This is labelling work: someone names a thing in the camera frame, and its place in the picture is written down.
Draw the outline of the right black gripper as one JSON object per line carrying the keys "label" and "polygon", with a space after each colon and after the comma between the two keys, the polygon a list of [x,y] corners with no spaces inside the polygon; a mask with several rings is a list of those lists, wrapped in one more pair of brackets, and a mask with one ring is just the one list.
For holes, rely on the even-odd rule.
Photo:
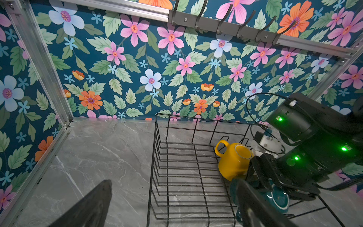
{"label": "right black gripper", "polygon": [[270,154],[255,156],[250,160],[246,181],[258,192],[273,192],[273,187],[281,189],[290,199],[312,201],[318,197],[320,190],[312,183],[299,185],[284,176],[276,165],[277,160]]}

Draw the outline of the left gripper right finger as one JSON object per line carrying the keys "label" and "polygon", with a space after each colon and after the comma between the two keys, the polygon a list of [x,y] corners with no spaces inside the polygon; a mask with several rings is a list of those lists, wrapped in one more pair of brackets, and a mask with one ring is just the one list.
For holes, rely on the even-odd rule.
{"label": "left gripper right finger", "polygon": [[243,227],[295,227],[245,180],[237,183],[236,196]]}

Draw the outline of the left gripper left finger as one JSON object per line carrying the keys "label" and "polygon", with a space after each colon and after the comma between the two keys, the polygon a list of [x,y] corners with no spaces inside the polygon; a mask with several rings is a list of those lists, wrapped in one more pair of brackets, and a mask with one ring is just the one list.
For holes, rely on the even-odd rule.
{"label": "left gripper left finger", "polygon": [[111,180],[104,180],[50,226],[103,227],[111,198],[112,182]]}

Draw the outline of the cream mug green handle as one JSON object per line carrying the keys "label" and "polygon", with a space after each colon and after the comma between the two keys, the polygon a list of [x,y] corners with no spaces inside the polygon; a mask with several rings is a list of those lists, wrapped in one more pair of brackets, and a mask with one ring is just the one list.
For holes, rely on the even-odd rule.
{"label": "cream mug green handle", "polygon": [[[235,177],[234,179],[232,179],[229,189],[230,189],[231,200],[237,206],[237,212],[235,218],[237,222],[243,226],[241,209],[237,198],[237,183],[239,180],[242,180],[242,178]],[[269,183],[273,191],[261,193],[261,195],[279,212],[281,212],[282,214],[287,213],[289,207],[289,196],[282,189],[277,187],[272,180],[269,180]]]}

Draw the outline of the yellow mug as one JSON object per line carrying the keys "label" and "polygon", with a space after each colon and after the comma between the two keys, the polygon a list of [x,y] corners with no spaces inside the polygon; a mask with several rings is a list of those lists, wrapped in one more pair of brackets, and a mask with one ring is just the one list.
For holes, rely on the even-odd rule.
{"label": "yellow mug", "polygon": [[247,173],[249,163],[254,157],[253,152],[240,143],[229,144],[225,140],[220,140],[215,147],[215,153],[220,157],[218,170],[228,181],[239,175]]}

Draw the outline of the black wire dish rack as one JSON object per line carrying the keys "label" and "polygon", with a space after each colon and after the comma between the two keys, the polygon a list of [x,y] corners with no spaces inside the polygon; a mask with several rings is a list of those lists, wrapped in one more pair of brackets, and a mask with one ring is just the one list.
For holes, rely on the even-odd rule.
{"label": "black wire dish rack", "polygon": [[[147,226],[201,227],[210,226],[212,221],[239,224],[237,206],[230,195],[231,182],[218,170],[220,157],[215,147],[220,140],[247,146],[246,135],[252,125],[213,120],[205,130],[198,118],[192,126],[181,127],[173,126],[172,114],[157,117],[169,121],[164,128],[155,126]],[[302,202],[289,199],[288,212],[283,215],[296,218],[289,210]]]}

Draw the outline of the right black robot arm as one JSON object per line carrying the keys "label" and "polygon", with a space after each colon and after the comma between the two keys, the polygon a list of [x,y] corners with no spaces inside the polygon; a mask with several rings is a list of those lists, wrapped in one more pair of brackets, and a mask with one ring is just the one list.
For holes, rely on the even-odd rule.
{"label": "right black robot arm", "polygon": [[330,174],[363,159],[362,98],[342,114],[294,93],[267,122],[292,149],[279,158],[265,153],[250,161],[246,181],[259,192],[278,187],[293,200],[312,201]]}

